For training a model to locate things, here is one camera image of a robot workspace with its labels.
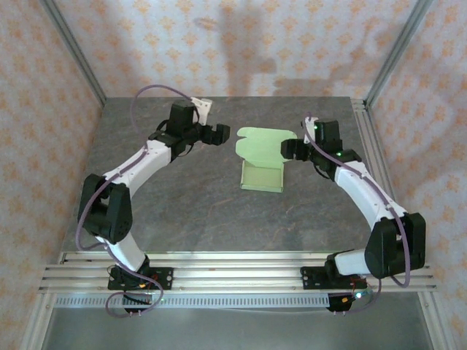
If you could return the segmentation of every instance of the wall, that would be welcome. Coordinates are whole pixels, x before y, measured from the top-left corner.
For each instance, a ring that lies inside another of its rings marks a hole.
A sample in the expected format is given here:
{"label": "wall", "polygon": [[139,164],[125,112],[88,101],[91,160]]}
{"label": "wall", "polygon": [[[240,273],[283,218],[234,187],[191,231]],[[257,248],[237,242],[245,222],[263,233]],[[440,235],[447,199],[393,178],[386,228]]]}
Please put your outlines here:
{"label": "wall", "polygon": [[58,0],[109,97],[363,98],[415,2]]}
{"label": "wall", "polygon": [[435,1],[374,117],[398,199],[428,223],[428,261],[467,349],[467,2]]}
{"label": "wall", "polygon": [[100,106],[39,1],[2,0],[0,13],[0,347],[17,349]]}

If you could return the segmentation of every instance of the orange floral pattern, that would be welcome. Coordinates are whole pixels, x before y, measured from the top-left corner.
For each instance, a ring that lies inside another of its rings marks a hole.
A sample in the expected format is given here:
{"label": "orange floral pattern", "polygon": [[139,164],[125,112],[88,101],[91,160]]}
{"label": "orange floral pattern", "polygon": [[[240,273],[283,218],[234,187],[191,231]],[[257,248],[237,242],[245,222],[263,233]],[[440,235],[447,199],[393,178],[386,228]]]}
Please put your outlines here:
{"label": "orange floral pattern", "polygon": [[428,225],[427,256],[467,349],[467,3],[435,1],[374,116],[398,199]]}
{"label": "orange floral pattern", "polygon": [[0,347],[19,349],[100,106],[39,1],[3,0],[0,13]]}
{"label": "orange floral pattern", "polygon": [[190,95],[354,98],[368,93],[416,3],[57,2],[109,97],[151,82]]}

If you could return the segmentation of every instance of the aluminum frame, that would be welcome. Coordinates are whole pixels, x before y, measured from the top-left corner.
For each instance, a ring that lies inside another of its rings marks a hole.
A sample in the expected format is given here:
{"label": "aluminum frame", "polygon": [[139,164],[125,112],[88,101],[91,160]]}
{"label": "aluminum frame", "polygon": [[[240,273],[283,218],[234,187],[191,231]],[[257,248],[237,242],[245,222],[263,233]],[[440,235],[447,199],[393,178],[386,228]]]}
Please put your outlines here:
{"label": "aluminum frame", "polygon": [[396,39],[393,48],[387,56],[386,61],[384,62],[381,70],[379,71],[376,80],[374,81],[370,91],[368,92],[368,96],[365,100],[366,106],[373,106],[376,102],[379,94],[385,86],[386,81],[389,79],[389,76],[391,75],[395,66],[399,62],[399,59],[405,52],[412,37],[417,31],[419,24],[422,22],[426,12],[428,11],[428,8],[432,3],[433,0],[418,0],[415,4],[412,13],[410,14],[409,18],[404,24],[401,33]]}
{"label": "aluminum frame", "polygon": [[101,106],[104,107],[105,101],[107,99],[105,92],[97,80],[96,75],[94,75],[88,60],[82,53],[81,47],[78,45],[78,41],[74,38],[72,30],[68,26],[65,17],[61,14],[61,11],[55,0],[40,0],[40,2],[44,7],[45,12],[50,16],[50,20],[57,28],[57,31],[60,34],[66,47],[68,47],[68,50],[80,68],[82,75],[88,81],[90,88],[92,89],[97,100]]}

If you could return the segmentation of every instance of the open box lid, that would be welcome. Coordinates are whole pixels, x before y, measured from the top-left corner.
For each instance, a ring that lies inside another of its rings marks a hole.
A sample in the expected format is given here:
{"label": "open box lid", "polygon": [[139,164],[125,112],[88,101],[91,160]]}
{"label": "open box lid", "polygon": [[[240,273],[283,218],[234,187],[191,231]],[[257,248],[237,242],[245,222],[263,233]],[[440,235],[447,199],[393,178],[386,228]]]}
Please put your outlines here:
{"label": "open box lid", "polygon": [[241,128],[237,136],[235,152],[244,158],[242,164],[243,190],[259,190],[280,193],[284,186],[284,163],[280,152],[284,140],[296,139],[292,131],[267,128]]}

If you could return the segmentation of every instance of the metal plate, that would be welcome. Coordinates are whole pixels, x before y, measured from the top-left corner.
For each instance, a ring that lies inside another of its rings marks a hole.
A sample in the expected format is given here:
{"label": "metal plate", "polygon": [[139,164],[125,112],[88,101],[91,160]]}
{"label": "metal plate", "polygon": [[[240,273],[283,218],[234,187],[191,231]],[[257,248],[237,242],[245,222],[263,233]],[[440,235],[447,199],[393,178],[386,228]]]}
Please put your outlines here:
{"label": "metal plate", "polygon": [[[55,308],[104,308],[108,295],[59,294]],[[143,308],[144,306],[115,297],[109,302],[112,308]],[[329,306],[325,293],[289,294],[238,294],[238,295],[164,295],[158,308],[322,308]]]}

